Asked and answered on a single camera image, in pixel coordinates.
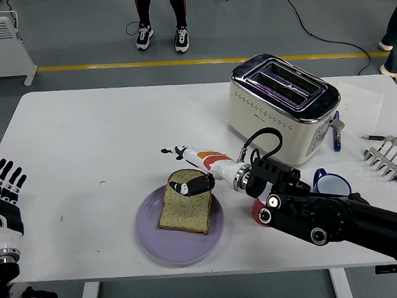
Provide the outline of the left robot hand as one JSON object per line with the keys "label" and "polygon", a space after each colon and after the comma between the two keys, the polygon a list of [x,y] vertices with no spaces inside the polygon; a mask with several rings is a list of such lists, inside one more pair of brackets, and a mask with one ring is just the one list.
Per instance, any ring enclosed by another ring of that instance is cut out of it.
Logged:
{"label": "left robot hand", "polygon": [[27,175],[11,160],[0,160],[0,250],[15,251],[24,234],[18,198]]}

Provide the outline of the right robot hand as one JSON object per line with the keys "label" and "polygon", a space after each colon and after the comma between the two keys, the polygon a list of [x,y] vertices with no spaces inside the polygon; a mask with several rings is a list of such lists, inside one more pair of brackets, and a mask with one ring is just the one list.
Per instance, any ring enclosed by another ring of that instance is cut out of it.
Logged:
{"label": "right robot hand", "polygon": [[243,192],[243,176],[250,166],[244,162],[236,162],[226,154],[216,151],[200,151],[187,146],[174,146],[161,150],[162,153],[175,154],[177,160],[185,160],[205,172],[187,182],[170,181],[168,185],[183,196],[192,197],[210,191],[216,180],[225,180],[234,191]]}

